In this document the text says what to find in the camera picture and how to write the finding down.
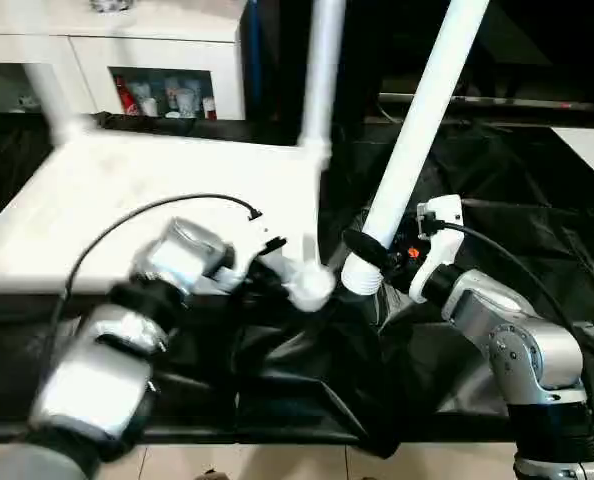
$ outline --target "cup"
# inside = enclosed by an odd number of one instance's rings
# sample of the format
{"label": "cup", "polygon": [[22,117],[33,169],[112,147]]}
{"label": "cup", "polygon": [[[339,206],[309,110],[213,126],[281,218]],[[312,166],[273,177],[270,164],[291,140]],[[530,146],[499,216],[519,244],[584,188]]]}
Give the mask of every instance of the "cup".
{"label": "cup", "polygon": [[181,117],[195,118],[195,92],[189,88],[180,88],[176,98]]}

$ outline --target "bottle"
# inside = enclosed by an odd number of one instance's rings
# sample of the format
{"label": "bottle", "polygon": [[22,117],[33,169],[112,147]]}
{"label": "bottle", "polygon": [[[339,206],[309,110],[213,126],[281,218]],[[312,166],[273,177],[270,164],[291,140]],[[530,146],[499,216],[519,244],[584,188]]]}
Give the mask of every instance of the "bottle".
{"label": "bottle", "polygon": [[204,116],[208,120],[217,120],[217,112],[215,111],[215,99],[213,97],[204,97],[202,103],[204,105]]}
{"label": "bottle", "polygon": [[116,76],[115,85],[117,86],[117,93],[119,94],[124,113],[126,115],[139,115],[139,107],[137,106],[137,102],[135,102],[135,98],[130,93],[130,90],[126,87],[124,77],[119,75]]}

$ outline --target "shelf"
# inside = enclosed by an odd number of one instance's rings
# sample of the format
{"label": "shelf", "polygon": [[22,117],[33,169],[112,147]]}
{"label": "shelf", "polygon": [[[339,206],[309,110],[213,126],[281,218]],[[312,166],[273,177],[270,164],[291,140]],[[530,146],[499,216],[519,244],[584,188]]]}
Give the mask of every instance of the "shelf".
{"label": "shelf", "polygon": [[246,0],[135,0],[132,9],[97,13],[89,0],[43,0],[46,22],[14,29],[0,0],[0,34],[127,37],[235,43]]}

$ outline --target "glass cabinet door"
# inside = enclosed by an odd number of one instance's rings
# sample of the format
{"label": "glass cabinet door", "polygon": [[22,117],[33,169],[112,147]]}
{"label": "glass cabinet door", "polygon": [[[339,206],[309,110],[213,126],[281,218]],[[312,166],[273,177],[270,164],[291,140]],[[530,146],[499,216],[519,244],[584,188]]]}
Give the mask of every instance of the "glass cabinet door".
{"label": "glass cabinet door", "polygon": [[217,119],[213,84],[206,70],[109,67],[127,115]]}
{"label": "glass cabinet door", "polygon": [[100,37],[70,41],[98,111],[244,119],[237,43]]}

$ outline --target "red bottle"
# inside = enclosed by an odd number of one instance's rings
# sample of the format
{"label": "red bottle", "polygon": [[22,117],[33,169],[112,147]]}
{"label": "red bottle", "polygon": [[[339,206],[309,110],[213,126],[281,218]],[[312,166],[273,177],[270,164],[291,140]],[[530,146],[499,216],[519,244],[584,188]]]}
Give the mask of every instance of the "red bottle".
{"label": "red bottle", "polygon": [[116,76],[115,85],[117,86],[117,93],[121,100],[121,106],[124,108],[124,113],[126,115],[139,115],[139,107],[132,93],[128,90],[124,77]]}

